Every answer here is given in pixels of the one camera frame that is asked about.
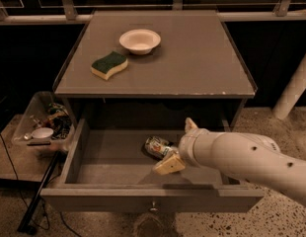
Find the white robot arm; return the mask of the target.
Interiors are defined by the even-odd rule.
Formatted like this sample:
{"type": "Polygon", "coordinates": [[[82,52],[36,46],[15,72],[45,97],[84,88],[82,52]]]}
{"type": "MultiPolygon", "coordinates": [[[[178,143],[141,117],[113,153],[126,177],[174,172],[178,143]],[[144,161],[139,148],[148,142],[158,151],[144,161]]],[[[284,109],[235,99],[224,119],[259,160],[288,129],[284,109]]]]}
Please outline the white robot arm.
{"type": "Polygon", "coordinates": [[[236,180],[277,191],[306,207],[306,161],[284,155],[269,137],[214,132],[186,119],[176,151],[154,166],[160,175],[209,167],[236,180]]]}

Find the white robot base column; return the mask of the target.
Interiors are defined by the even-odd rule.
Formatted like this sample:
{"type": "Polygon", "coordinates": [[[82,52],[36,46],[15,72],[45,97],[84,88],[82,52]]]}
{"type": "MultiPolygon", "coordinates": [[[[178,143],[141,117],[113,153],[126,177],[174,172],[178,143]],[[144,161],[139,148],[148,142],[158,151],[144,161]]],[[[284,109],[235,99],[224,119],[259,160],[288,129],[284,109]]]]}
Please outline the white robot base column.
{"type": "Polygon", "coordinates": [[[285,119],[306,90],[306,53],[272,109],[277,119],[285,119]]]}

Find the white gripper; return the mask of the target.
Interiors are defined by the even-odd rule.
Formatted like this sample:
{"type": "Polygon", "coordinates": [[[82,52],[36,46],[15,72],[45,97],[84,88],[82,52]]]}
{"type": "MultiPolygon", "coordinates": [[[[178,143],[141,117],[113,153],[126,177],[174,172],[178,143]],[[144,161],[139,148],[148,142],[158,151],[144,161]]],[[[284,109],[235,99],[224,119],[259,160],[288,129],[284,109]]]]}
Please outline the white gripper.
{"type": "Polygon", "coordinates": [[[182,171],[186,168],[185,162],[195,167],[205,166],[212,145],[211,132],[204,128],[198,128],[191,118],[186,118],[185,133],[179,143],[180,156],[173,154],[159,161],[153,167],[155,173],[168,175],[182,171]]]}

